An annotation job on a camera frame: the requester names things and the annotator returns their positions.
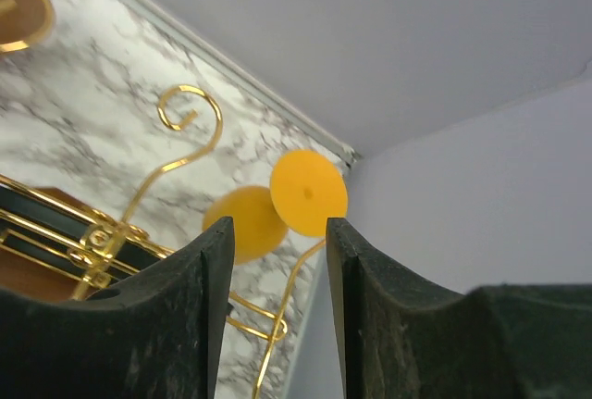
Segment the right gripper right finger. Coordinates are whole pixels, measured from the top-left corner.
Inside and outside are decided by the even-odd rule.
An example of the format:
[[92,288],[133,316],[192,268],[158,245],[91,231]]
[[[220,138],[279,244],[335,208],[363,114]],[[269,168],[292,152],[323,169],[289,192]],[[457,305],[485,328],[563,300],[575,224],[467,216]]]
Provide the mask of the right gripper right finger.
[[327,223],[327,269],[348,398],[587,398],[591,288],[482,286],[466,294]]

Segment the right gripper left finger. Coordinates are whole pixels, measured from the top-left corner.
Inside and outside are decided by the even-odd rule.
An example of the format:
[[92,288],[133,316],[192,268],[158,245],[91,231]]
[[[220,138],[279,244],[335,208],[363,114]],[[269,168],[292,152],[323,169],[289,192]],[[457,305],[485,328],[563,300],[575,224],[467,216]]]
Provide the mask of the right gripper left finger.
[[84,301],[1,293],[5,398],[211,398],[234,262],[233,221]]

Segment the orange plastic wine glass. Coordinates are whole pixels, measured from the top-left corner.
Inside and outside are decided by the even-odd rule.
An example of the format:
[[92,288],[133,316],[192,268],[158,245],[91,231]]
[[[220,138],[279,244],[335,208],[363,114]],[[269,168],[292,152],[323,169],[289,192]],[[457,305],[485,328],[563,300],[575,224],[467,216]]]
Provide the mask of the orange plastic wine glass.
[[215,200],[202,228],[220,218],[234,223],[235,263],[246,264],[276,250],[289,231],[317,238],[329,218],[343,218],[348,192],[338,168],[312,150],[293,150],[273,167],[269,184],[240,187]]

